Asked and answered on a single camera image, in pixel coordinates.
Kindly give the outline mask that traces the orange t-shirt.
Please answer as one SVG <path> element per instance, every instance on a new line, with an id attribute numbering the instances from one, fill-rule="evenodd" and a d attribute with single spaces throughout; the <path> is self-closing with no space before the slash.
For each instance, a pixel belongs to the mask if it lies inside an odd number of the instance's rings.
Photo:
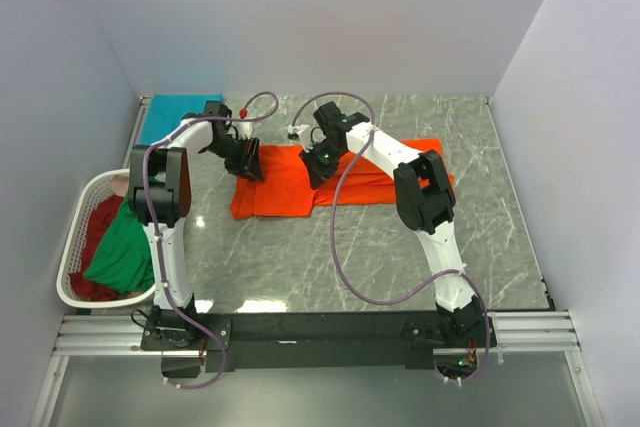
<path id="1" fill-rule="evenodd" d="M 250 217 L 308 217 L 315 207 L 331 206 L 340 176 L 355 157 L 347 153 L 339 161 L 336 174 L 314 190 L 300 159 L 300 147 L 264 145 L 260 161 L 265 180 L 236 180 L 230 204 L 234 219 Z M 338 199 L 340 205 L 393 204 L 393 180 L 370 161 L 361 158 L 346 178 Z"/>

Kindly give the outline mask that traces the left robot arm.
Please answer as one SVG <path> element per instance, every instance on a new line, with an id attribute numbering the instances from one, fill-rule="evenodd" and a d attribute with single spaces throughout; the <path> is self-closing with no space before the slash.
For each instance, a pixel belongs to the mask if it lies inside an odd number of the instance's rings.
<path id="1" fill-rule="evenodd" d="M 179 349 L 193 346 L 200 335 L 184 249 L 192 204 L 189 161 L 212 153 L 229 174 L 264 181 L 253 126 L 272 113 L 251 118 L 249 109 L 245 104 L 234 113 L 221 101 L 207 100 L 203 112 L 186 114 L 166 136 L 131 151 L 126 200 L 146 235 L 154 275 L 153 307 L 145 329 L 164 333 Z"/>

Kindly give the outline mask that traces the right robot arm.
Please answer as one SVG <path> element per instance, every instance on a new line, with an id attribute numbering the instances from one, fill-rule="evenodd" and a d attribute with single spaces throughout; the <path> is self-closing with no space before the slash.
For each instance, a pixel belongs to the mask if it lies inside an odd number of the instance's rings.
<path id="1" fill-rule="evenodd" d="M 288 126 L 288 137 L 302 145 L 303 161 L 313 189 L 328 182 L 340 160 L 348 153 L 354 158 L 341 174 L 332 201 L 330 246 L 336 271 L 344 285 L 359 299 L 373 305 L 391 306 L 405 302 L 432 284 L 436 294 L 440 337 L 460 346 L 487 323 L 484 303 L 478 289 L 465 272 L 466 264 L 455 236 L 456 198 L 449 174 L 435 150 L 421 152 L 384 133 L 371 116 L 360 112 L 344 114 L 333 102 L 314 112 L 315 126 Z M 392 181 L 396 211 L 402 223 L 414 232 L 426 256 L 431 276 L 409 293 L 389 300 L 374 300 L 349 282 L 336 250 L 335 221 L 337 203 L 346 178 L 355 164 L 365 159 Z"/>

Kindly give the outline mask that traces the folded teal t-shirt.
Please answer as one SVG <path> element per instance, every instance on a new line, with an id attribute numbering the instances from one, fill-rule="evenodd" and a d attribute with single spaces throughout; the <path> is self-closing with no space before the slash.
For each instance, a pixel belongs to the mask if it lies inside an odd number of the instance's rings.
<path id="1" fill-rule="evenodd" d="M 149 145 L 163 139 L 180 125 L 186 114 L 202 113 L 208 100 L 222 101 L 223 95 L 155 95 L 151 99 L 138 143 Z"/>

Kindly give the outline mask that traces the beige garment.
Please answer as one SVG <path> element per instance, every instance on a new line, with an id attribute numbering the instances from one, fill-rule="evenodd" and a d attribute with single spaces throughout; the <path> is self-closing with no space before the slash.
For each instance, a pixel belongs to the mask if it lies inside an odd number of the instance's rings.
<path id="1" fill-rule="evenodd" d="M 125 198 L 129 190 L 129 176 L 124 174 L 114 175 L 110 180 L 110 188 L 114 195 Z"/>

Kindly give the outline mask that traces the dark red t-shirt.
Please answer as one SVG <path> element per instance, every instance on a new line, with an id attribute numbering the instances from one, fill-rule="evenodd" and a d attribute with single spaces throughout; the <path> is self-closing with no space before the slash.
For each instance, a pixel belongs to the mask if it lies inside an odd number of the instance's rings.
<path id="1" fill-rule="evenodd" d="M 118 220 L 122 204 L 122 197 L 112 195 L 90 214 L 81 268 L 70 274 L 72 288 L 82 300 L 112 301 L 124 292 L 125 250 L 114 232 L 108 233 L 113 221 Z"/>

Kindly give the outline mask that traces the white laundry basket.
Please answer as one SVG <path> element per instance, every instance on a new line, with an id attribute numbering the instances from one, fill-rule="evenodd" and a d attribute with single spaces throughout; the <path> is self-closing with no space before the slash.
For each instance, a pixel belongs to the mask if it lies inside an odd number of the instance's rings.
<path id="1" fill-rule="evenodd" d="M 82 300 L 74 292 L 70 282 L 70 274 L 79 272 L 81 268 L 81 254 L 86 245 L 86 228 L 90 214 L 100 202 L 113 194 L 111 179 L 118 176 L 128 177 L 129 169 L 110 170 L 97 175 L 85 185 L 76 204 L 56 280 L 59 298 L 70 307 L 76 309 L 121 309 L 153 299 L 154 287 L 119 300 L 100 302 Z"/>

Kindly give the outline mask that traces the green t-shirt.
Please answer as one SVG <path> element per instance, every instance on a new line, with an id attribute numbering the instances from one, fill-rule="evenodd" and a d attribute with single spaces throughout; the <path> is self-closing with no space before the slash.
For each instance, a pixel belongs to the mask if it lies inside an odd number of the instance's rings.
<path id="1" fill-rule="evenodd" d="M 81 277 L 94 301 L 115 300 L 154 285 L 151 252 L 127 201 L 113 195 L 90 214 Z"/>

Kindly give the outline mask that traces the black base beam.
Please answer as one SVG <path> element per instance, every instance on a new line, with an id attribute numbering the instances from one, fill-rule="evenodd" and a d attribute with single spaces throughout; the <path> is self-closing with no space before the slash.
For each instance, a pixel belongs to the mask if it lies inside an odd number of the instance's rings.
<path id="1" fill-rule="evenodd" d="M 471 339 L 446 343 L 435 311 L 333 313 L 208 313 L 207 328 L 154 334 L 143 329 L 144 352 L 193 352 L 207 372 L 239 369 L 403 366 L 432 369 L 438 349 L 493 347 L 492 321 Z"/>

